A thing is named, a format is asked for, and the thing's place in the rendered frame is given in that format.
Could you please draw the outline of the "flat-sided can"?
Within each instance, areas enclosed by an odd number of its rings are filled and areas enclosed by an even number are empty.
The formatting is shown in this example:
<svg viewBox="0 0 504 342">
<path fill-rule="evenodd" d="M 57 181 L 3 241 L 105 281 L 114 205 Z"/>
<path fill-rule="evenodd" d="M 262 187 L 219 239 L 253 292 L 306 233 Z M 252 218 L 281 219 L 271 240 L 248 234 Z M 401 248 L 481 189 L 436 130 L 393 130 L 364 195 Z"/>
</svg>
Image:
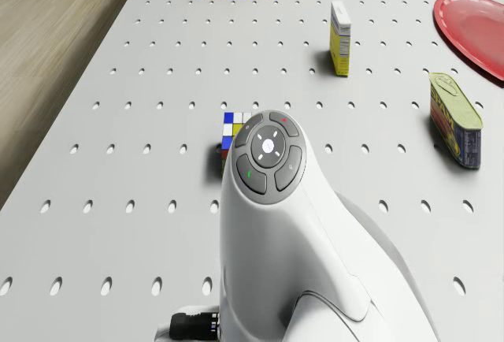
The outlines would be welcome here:
<svg viewBox="0 0 504 342">
<path fill-rule="evenodd" d="M 454 159 L 465 168 L 481 165 L 483 122 L 454 78 L 431 72 L 430 116 Z"/>
</svg>

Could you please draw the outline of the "puzzle cube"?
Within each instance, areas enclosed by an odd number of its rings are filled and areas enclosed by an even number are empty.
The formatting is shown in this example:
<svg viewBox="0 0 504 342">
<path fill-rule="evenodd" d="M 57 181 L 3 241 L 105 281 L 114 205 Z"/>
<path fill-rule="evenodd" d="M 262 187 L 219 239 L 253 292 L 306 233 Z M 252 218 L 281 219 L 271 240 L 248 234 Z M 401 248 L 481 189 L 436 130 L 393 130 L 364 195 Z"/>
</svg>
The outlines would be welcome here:
<svg viewBox="0 0 504 342">
<path fill-rule="evenodd" d="M 224 112 L 222 138 L 220 145 L 221 174 L 224 174 L 225 163 L 232 141 L 242 126 L 252 117 L 251 112 Z"/>
</svg>

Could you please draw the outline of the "red plate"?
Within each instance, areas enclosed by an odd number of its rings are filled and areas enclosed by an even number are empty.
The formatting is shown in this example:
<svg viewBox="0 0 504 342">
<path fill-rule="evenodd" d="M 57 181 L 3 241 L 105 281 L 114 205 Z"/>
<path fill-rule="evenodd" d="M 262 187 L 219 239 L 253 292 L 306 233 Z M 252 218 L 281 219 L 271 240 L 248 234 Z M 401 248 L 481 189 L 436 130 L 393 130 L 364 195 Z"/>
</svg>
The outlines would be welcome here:
<svg viewBox="0 0 504 342">
<path fill-rule="evenodd" d="M 440 31 L 471 62 L 504 81 L 504 4 L 495 0 L 436 0 Z"/>
</svg>

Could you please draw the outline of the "yellow and white box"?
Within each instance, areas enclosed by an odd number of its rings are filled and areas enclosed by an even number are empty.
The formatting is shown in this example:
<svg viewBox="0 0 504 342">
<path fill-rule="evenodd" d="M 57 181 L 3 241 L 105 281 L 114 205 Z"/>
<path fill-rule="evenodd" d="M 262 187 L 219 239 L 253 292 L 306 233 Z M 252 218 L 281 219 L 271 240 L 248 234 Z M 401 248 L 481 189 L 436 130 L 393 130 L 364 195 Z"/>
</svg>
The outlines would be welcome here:
<svg viewBox="0 0 504 342">
<path fill-rule="evenodd" d="M 350 66 L 351 19 L 342 1 L 332 1 L 330 54 L 335 74 L 348 76 Z"/>
</svg>

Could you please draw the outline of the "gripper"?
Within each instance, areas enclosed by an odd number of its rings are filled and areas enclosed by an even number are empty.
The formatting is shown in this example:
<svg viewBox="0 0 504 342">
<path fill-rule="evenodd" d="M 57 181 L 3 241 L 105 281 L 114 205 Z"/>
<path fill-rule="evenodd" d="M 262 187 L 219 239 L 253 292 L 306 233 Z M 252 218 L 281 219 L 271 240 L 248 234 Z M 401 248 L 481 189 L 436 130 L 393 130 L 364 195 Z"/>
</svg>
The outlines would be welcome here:
<svg viewBox="0 0 504 342">
<path fill-rule="evenodd" d="M 220 342 L 220 334 L 219 306 L 193 305 L 181 307 L 159 325 L 156 342 Z"/>
</svg>

